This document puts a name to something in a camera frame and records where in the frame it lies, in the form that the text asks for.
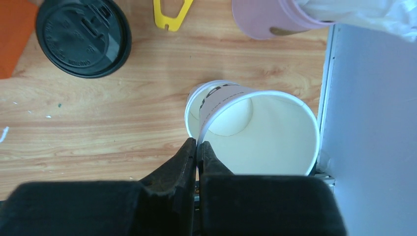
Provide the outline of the orange paper bag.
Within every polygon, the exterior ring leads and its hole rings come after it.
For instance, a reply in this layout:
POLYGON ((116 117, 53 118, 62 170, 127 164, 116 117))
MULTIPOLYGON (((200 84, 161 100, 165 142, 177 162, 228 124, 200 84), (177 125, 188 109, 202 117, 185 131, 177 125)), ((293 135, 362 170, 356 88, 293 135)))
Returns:
POLYGON ((28 0, 0 2, 0 78, 7 79, 34 31, 38 7, 28 0))

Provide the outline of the white paper cup stack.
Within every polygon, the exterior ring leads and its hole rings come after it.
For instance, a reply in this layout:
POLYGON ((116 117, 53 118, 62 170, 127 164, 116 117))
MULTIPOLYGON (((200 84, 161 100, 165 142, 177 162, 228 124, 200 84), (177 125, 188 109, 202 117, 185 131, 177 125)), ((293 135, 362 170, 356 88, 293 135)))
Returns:
POLYGON ((223 85, 238 85, 227 80, 214 80, 196 85, 188 94, 184 112, 185 127, 189 137, 198 139, 200 135, 200 106, 206 95, 214 88, 223 85))

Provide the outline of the pink straw holder cup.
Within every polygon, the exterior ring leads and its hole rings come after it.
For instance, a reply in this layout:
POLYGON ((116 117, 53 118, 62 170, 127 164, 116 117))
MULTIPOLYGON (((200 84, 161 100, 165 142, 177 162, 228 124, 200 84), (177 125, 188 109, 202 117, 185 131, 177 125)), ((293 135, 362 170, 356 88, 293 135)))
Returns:
POLYGON ((231 4, 236 25, 245 35, 257 40, 322 29, 335 24, 312 18, 294 0, 232 0, 231 4))

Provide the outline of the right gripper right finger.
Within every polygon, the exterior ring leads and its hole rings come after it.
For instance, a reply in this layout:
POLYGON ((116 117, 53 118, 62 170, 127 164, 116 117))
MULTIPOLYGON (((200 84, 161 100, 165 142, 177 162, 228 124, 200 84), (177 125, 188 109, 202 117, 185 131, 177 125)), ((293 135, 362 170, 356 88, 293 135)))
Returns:
POLYGON ((345 236, 329 186, 316 177, 235 175, 209 142, 197 149, 204 236, 345 236))

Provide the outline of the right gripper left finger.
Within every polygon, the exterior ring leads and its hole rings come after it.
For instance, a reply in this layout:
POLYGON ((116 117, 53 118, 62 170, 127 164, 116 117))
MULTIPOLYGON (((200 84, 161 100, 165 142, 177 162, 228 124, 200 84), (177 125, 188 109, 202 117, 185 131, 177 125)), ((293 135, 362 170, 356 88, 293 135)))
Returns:
POLYGON ((141 180, 20 184, 0 208, 3 236, 189 236, 196 140, 141 180))

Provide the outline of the black cup lid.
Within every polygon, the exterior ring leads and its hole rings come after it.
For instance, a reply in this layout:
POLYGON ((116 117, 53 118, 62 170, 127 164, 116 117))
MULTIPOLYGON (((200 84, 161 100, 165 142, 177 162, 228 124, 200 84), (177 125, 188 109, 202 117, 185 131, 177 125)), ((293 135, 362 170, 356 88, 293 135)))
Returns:
POLYGON ((132 47, 128 20, 113 0, 45 0, 35 32, 49 61, 80 78, 112 74, 125 64, 132 47))

